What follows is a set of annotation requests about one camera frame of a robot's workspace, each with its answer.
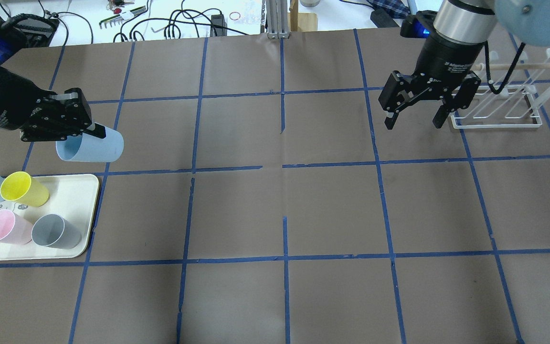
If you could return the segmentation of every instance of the white floor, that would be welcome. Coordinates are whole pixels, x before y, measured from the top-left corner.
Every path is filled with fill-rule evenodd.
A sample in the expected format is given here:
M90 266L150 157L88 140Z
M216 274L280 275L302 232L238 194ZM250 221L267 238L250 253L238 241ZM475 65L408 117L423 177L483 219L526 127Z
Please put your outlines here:
M146 0L137 0L135 4L129 4L129 9L134 9L145 4ZM168 18L170 13L180 8L180 0L148 0L151 3L150 13L141 15L133 22L138 22L146 18ZM355 2L366 3L365 0L355 0ZM421 7L421 1L417 2L417 6ZM42 9L39 6L37 0L2 0L3 6L9 10L12 15L19 13L33 13L41 15ZM44 8L48 11L72 11L80 15L85 16L92 25L94 31L95 43L108 43L112 42L114 35L120 32L120 25L107 28L99 28L99 22L105 18L112 17L114 14L106 8L107 0L42 0ZM221 9L224 13L229 28L236 29L242 32L256 34L260 32L262 1L261 0L186 0L184 2L185 9L195 9L197 11L204 11L211 7ZM330 30L343 30L343 29L362 29L362 28L374 28L375 25L370 21L371 9L365 6L358 6L353 4L347 4L338 0L321 0L316 7L307 8L299 6L301 12L313 12L318 15L318 30L330 31ZM240 18L238 20L231 20L236 18L238 12ZM2 11L0 7L0 15L6 18L7 15ZM69 39L67 45L79 45L87 44L90 42L90 32L88 26L84 20L74 15L61 15L61 18L70 28ZM140 24L137 28L141 32L147 41L164 39L161 32L152 32L158 30L166 24L165 21L149 21ZM124 32L128 35L132 24L129 23L124 26ZM196 37L196 31L191 24L181 24L181 36ZM205 37L209 34L208 26L199 27L199 34L201 37ZM237 35L229 31L228 35ZM51 46L60 46L65 40L65 28L60 26L57 33L55 33Z

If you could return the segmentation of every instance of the metal bracket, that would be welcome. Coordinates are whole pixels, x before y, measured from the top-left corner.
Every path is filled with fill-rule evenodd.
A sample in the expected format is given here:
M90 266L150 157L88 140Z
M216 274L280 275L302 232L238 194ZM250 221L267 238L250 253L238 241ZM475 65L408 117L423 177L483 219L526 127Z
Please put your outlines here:
M266 17L268 24L266 36L269 39L290 37L287 0L266 0Z

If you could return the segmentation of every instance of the gray cup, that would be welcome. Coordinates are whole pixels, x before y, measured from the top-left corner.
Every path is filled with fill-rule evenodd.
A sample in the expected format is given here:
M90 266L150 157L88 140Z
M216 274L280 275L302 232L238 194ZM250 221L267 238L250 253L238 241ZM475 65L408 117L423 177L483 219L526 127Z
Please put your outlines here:
M65 218L56 214L48 214L35 222L31 238L39 246L74 248L80 242L82 235Z

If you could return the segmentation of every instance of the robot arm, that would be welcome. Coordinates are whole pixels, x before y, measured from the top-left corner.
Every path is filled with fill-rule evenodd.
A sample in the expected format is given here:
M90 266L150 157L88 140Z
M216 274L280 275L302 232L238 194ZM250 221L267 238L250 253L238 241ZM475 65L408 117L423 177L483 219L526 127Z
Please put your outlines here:
M401 35L426 37L426 42L413 74L393 71L379 96L388 112L386 127L392 129L399 113L421 100L442 101L432 120L436 128L449 113L467 108L481 83L471 67L498 20L526 42L550 45L550 27L545 27L550 24L550 1L444 0L438 13L419 11L407 17Z
M0 24L0 63L17 52L10 47L14 31ZM56 94L0 66L0 128L20 129L22 141L64 141L83 133L105 138L105 127L93 123L90 107L79 88Z

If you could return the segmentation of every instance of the black device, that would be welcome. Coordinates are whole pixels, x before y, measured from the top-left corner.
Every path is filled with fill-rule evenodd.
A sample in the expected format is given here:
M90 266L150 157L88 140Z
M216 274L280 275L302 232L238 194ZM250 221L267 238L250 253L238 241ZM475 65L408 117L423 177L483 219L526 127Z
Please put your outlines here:
M413 74L393 71L379 96L381 107L388 112L386 127L392 129L400 111L421 100L442 101L432 120L436 128L443 126L449 113L467 108L481 83L471 67L496 22L490 8L462 0L445 0L439 13L409 15L400 34L427 38Z
M214 36L226 36L226 20L224 18L224 15L221 14L213 14L212 15L212 24L222 26L222 28L216 28L212 26L212 30L209 33L210 37Z
M23 47L22 33L11 29L13 26L9 23L0 23L0 61ZM20 129L22 141L64 141L68 136L83 133L105 137L105 127L93 123L81 89L72 88L65 94L56 94L40 89L32 81L1 66L0 128Z
M377 28L397 28L398 24L391 19L389 14L382 8L375 9L370 14L370 20L377 26Z

